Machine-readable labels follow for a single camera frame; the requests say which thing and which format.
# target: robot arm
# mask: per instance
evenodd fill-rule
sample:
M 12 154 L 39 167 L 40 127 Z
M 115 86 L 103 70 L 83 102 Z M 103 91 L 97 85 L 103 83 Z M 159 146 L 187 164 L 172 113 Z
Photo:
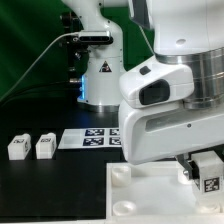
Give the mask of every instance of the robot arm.
M 101 15 L 102 7 L 123 7 L 127 0 L 62 0 L 71 8 L 84 31 L 81 39 L 106 33 L 104 38 L 113 39 L 109 45 L 90 44 L 88 68 L 83 74 L 82 94 L 78 98 L 81 107 L 95 112 L 114 112 L 122 100 L 119 78 L 125 72 L 123 67 L 123 35 L 121 28 Z
M 155 30 L 156 55 L 120 79 L 127 161 L 140 164 L 224 144 L 224 2 L 130 0 L 129 7 L 133 20 Z M 138 16 L 138 10 L 147 14 Z

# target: black table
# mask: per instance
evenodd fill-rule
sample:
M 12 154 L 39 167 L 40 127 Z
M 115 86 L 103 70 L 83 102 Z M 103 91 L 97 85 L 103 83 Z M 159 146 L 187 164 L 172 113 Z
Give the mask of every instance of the black table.
M 35 145 L 64 129 L 118 127 L 117 113 L 79 109 L 65 98 L 17 99 L 0 109 L 0 222 L 104 219 L 106 164 L 124 161 L 121 148 L 57 150 L 37 160 Z M 7 146 L 29 133 L 32 150 L 24 161 L 9 161 Z

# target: small white block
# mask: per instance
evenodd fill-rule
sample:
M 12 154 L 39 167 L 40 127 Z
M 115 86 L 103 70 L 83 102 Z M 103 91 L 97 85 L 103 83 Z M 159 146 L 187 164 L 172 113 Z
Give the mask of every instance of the small white block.
M 41 135 L 39 141 L 36 144 L 37 159 L 52 159 L 56 147 L 57 142 L 56 135 L 54 133 Z
M 9 160 L 24 160 L 31 149 L 29 134 L 17 135 L 8 145 Z

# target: black cable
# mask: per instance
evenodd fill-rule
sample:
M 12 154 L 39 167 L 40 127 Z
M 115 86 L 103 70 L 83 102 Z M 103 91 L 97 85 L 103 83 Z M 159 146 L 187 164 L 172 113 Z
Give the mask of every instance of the black cable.
M 38 91 L 38 92 L 27 92 L 36 88 L 43 88 L 43 87 L 49 87 L 49 86 L 57 86 L 57 85 L 61 85 L 61 84 L 69 84 L 71 86 L 74 86 L 74 84 L 71 84 L 67 81 L 62 81 L 62 82 L 53 82 L 53 83 L 47 83 L 47 84 L 37 84 L 37 85 L 32 85 L 23 89 L 20 89 L 16 92 L 11 93 L 10 95 L 8 95 L 1 103 L 0 103 L 0 107 L 4 106 L 7 102 L 9 102 L 11 99 L 21 96 L 21 95 L 25 95 L 25 94 L 32 94 L 32 93 L 42 93 L 42 92 L 51 92 L 54 90 L 47 90 L 47 91 Z

